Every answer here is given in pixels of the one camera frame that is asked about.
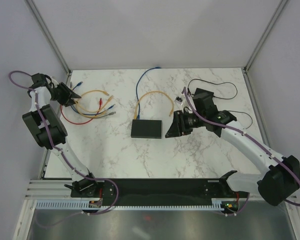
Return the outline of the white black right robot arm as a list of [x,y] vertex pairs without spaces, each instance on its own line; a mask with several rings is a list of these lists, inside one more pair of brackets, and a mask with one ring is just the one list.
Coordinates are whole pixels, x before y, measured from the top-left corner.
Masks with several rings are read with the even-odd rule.
[[166,138],[177,138],[204,127],[237,148],[259,170],[258,174],[239,173],[232,170],[225,174],[218,185],[219,193],[231,197],[236,192],[260,195],[268,204],[277,206],[300,189],[300,162],[275,152],[247,133],[237,118],[227,110],[201,117],[197,113],[177,110],[173,113]]

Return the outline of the black network switch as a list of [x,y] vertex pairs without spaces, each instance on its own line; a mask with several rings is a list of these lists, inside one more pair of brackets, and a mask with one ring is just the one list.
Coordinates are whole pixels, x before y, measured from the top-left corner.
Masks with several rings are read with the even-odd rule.
[[162,127],[162,120],[133,119],[130,136],[135,139],[161,139]]

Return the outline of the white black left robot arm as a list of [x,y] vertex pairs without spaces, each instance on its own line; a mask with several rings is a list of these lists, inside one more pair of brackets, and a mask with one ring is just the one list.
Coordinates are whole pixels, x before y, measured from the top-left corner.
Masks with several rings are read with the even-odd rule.
[[22,119],[36,143],[50,150],[66,168],[72,179],[71,184],[64,186],[71,190],[72,198],[97,198],[101,185],[92,172],[79,160],[67,142],[67,130],[50,101],[58,101],[63,106],[71,106],[74,99],[81,96],[74,93],[63,82],[56,88],[40,81],[34,83],[28,90],[31,97],[31,108],[22,115]]

